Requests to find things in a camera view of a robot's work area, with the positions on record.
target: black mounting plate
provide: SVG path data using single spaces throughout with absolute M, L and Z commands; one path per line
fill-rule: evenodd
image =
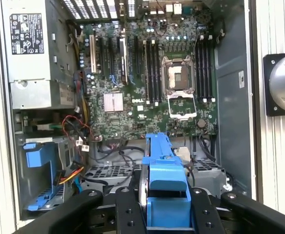
M 270 74 L 276 64 L 283 58 L 285 58 L 285 54 L 266 55 L 263 58 L 266 115 L 270 117 L 285 116 L 285 110 L 282 109 L 279 105 L 277 105 L 272 95 L 270 94 L 269 89 Z

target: heatsink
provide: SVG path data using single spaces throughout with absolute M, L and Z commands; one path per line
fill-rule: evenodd
M 109 93 L 103 95 L 105 112 L 123 111 L 123 93 Z

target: blue plastic bracket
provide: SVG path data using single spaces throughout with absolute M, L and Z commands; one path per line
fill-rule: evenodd
M 183 162 L 164 133 L 147 134 L 146 139 L 149 156 L 142 163 L 149 166 L 149 190 L 185 193 L 185 197 L 148 197 L 147 226 L 189 228 L 191 197 Z
M 43 191 L 36 199 L 36 202 L 30 204 L 27 209 L 29 211 L 37 211 L 44 206 L 50 199 L 57 194 L 62 186 L 54 186 L 53 180 L 56 175 L 57 164 L 54 143 L 29 143 L 23 146 L 26 151 L 27 166 L 29 168 L 41 167 L 46 163 L 50 164 L 50 188 Z

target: power supply label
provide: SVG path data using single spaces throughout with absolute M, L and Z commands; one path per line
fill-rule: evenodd
M 41 14 L 12 14 L 10 33 L 13 55 L 44 53 Z

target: motherboard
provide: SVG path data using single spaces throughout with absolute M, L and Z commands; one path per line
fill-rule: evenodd
M 208 9 L 81 25 L 90 126 L 103 139 L 214 135 L 213 25 Z

